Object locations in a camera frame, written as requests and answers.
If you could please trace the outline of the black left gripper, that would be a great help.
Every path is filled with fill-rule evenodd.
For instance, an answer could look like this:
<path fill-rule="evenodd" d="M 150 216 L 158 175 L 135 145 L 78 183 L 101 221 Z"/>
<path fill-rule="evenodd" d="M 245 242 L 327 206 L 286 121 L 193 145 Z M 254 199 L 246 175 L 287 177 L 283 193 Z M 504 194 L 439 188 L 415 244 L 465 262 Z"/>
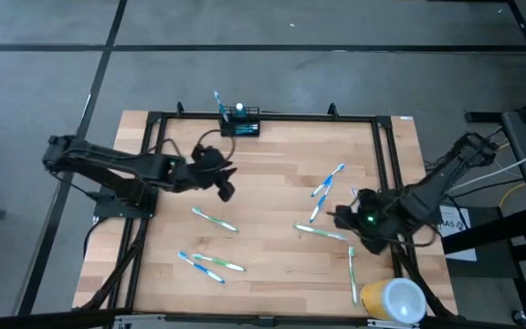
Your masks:
<path fill-rule="evenodd" d="M 178 187 L 181 190 L 207 189 L 212 185 L 218 188 L 218 196 L 223 202 L 228 202 L 235 193 L 234 186 L 227 181 L 235 173 L 236 168 L 224 169 L 226 159 L 213 146 L 198 144 L 191 153 L 194 160 L 186 164 L 178 175 Z"/>

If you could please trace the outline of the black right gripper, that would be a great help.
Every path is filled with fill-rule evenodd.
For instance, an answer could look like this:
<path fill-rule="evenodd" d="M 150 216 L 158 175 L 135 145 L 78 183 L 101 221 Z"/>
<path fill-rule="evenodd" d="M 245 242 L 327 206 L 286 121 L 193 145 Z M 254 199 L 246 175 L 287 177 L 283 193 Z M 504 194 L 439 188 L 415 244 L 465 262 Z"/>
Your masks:
<path fill-rule="evenodd" d="M 361 189 L 357 194 L 358 216 L 350 207 L 338 205 L 333 214 L 334 224 L 337 228 L 358 230 L 364 238 L 364 247 L 372 254 L 379 255 L 389 246 L 389 242 L 377 237 L 392 238 L 410 232 L 407 212 L 401 206 L 407 196 L 405 189 Z"/>

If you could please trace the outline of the black crossbeam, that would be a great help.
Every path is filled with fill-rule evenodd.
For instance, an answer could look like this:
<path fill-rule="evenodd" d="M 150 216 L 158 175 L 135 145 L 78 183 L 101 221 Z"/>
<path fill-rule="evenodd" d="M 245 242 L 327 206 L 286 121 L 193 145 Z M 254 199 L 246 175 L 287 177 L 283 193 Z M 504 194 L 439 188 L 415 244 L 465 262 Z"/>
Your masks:
<path fill-rule="evenodd" d="M 126 320 L 158 320 L 164 322 L 250 324 L 259 327 L 277 325 L 344 325 L 364 326 L 370 317 L 281 316 L 190 313 L 133 313 L 126 308 L 78 309 L 64 313 L 39 313 L 0 317 L 0 329 L 88 329 Z"/>

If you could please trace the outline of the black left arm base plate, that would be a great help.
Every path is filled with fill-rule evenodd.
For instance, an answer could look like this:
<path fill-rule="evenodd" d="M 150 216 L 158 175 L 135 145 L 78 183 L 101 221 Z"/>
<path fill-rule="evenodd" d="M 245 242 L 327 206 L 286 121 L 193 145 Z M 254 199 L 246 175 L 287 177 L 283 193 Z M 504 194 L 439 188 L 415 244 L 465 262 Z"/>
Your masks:
<path fill-rule="evenodd" d="M 130 205 L 117 198 L 115 192 L 106 186 L 100 188 L 100 194 L 94 210 L 98 218 L 152 218 L 157 204 L 157 187 L 145 189 L 139 205 Z"/>

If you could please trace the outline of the yellow wipes canister white lid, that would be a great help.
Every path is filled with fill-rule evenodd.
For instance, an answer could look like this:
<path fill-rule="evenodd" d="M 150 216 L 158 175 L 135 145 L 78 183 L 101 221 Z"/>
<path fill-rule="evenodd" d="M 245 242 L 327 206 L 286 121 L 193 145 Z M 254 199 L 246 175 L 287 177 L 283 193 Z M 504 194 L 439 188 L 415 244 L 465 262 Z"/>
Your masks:
<path fill-rule="evenodd" d="M 364 310 L 379 320 L 415 324 L 426 316 L 424 292 L 406 278 L 367 283 L 360 290 L 360 299 Z"/>

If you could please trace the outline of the green and white toothbrush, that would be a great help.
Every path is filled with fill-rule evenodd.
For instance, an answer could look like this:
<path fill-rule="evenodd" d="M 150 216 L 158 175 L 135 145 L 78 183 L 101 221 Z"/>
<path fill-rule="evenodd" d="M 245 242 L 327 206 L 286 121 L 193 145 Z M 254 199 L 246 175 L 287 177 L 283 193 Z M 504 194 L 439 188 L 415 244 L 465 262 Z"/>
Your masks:
<path fill-rule="evenodd" d="M 348 268 L 349 268 L 349 276 L 350 276 L 350 283 L 351 283 L 352 303 L 354 306 L 358 306 L 359 297 L 358 297 L 358 290 L 357 290 L 354 265 L 353 265 L 354 255 L 355 255 L 354 246 L 349 246 L 348 247 Z"/>
<path fill-rule="evenodd" d="M 207 214 L 205 214 L 199 207 L 193 207 L 192 208 L 192 212 L 195 213 L 196 215 L 202 217 L 202 218 L 205 218 L 213 223 L 216 223 L 217 225 L 225 228 L 225 229 L 228 229 L 232 232 L 235 232 L 235 233 L 238 233 L 239 232 L 239 229 L 235 226 L 233 226 L 232 224 L 228 223 L 228 222 L 225 222 L 224 220 L 221 220 L 219 218 L 215 218 L 215 217 L 212 217 L 212 216 L 208 216 Z"/>
<path fill-rule="evenodd" d="M 314 227 L 311 227 L 311 226 L 306 226 L 306 225 L 295 223 L 293 225 L 293 227 L 296 230 L 303 231 L 303 232 L 308 232 L 308 233 L 315 234 L 315 235 L 318 235 L 318 236 L 323 236 L 323 237 L 327 237 L 327 238 L 337 239 L 337 240 L 340 240 L 340 241 L 346 241 L 347 240 L 347 237 L 345 237 L 345 236 L 343 236 L 341 234 L 325 231 L 325 230 L 322 230 L 322 229 L 319 229 L 319 228 L 314 228 Z"/>
<path fill-rule="evenodd" d="M 222 266 L 222 267 L 225 267 L 227 269 L 230 269 L 230 270 L 233 270 L 233 271 L 247 271 L 246 268 L 240 266 L 240 265 L 237 265 L 235 263 L 232 263 L 232 262 L 229 262 L 229 261 L 226 261 L 226 260 L 221 260 L 221 259 L 218 259 L 218 258 L 211 258 L 211 257 L 207 257 L 207 256 L 204 256 L 202 254 L 193 254 L 192 257 L 195 259 L 195 260 L 206 260 L 206 261 L 210 261 L 216 265 L 219 265 L 219 266 Z"/>

